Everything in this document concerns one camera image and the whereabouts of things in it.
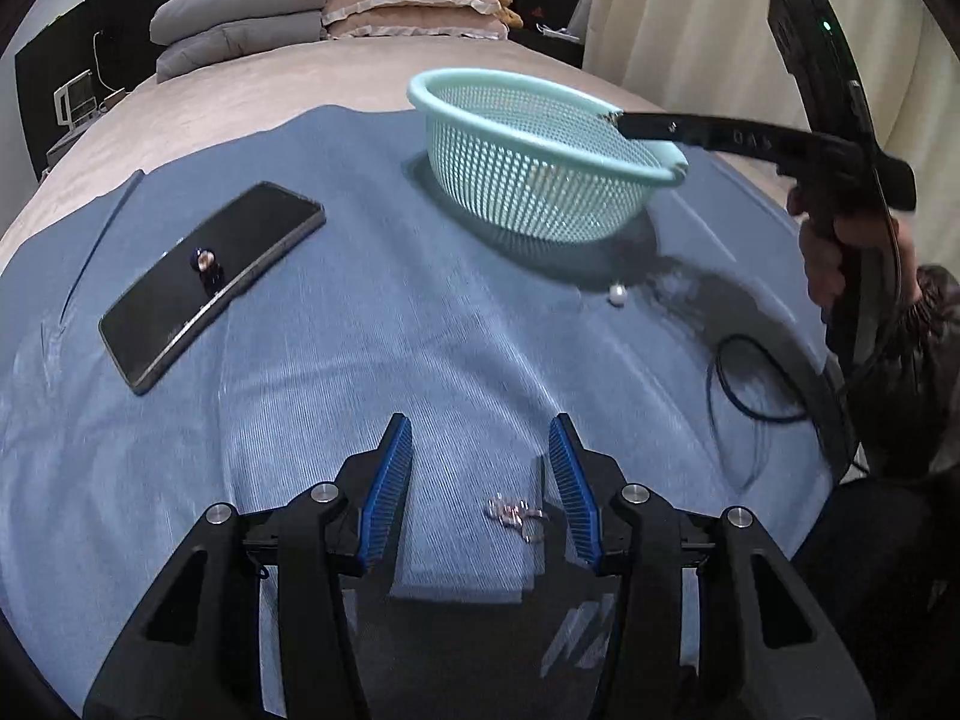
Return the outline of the person right hand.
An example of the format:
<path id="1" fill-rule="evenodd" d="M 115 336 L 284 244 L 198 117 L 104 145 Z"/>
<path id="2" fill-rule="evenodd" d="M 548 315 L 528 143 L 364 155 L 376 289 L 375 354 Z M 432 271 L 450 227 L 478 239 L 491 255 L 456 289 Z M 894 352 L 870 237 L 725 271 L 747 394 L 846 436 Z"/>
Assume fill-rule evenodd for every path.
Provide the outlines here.
<path id="1" fill-rule="evenodd" d="M 901 304 L 915 305 L 923 293 L 918 281 L 913 233 L 905 220 L 895 216 L 887 221 L 878 216 L 836 218 L 832 234 L 823 231 L 812 218 L 802 222 L 799 249 L 809 298 L 822 310 L 825 319 L 836 314 L 835 305 L 859 284 L 861 277 L 856 266 L 864 265 L 869 255 L 880 255 L 884 265 L 893 262 L 890 232 L 895 234 L 900 262 Z"/>

